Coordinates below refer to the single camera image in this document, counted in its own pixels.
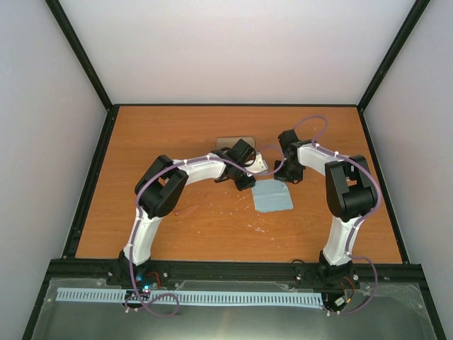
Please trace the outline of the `light blue cleaning cloth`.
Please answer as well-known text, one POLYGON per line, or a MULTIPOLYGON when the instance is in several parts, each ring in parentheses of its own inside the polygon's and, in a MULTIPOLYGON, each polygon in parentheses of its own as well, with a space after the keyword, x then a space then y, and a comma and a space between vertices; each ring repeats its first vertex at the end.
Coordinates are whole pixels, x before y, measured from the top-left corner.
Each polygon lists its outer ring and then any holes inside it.
POLYGON ((260 213, 291 210, 294 207, 287 184, 274 179, 256 181, 252 196, 255 210, 260 213))

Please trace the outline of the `brown fabric sunglasses pouch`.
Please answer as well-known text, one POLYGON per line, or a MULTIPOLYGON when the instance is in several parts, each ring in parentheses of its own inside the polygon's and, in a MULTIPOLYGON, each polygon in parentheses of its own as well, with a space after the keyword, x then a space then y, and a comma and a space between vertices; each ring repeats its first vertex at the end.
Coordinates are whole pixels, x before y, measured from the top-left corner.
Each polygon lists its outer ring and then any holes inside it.
POLYGON ((255 147, 256 141, 251 136, 220 137, 215 143, 214 150, 227 148, 242 152, 248 149, 255 149, 255 147))

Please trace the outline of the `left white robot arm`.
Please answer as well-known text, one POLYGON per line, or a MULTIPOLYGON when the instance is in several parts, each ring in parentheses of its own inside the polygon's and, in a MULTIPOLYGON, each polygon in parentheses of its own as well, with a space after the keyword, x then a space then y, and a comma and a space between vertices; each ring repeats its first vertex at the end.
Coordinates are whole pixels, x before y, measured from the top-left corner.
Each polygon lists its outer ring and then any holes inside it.
POLYGON ((135 219, 129 239, 118 256, 119 273, 132 285, 146 280, 144 265, 163 218, 169 215, 190 184, 232 180, 238 191, 255 185, 249 167, 258 160, 257 151, 245 140, 190 159, 157 157, 135 186, 135 219))

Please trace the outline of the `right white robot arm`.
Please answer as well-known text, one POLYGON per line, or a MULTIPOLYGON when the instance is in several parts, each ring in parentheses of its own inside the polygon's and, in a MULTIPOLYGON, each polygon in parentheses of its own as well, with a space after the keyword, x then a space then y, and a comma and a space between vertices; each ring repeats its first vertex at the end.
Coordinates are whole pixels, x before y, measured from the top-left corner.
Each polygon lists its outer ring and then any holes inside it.
POLYGON ((351 271, 358 231, 382 200, 379 185, 362 155, 347 157, 312 140, 302 141, 294 130, 282 132, 278 141, 285 159, 275 162, 275 180, 297 184, 308 168, 325 178, 326 202, 333 218, 316 278, 325 286, 333 285, 351 271))

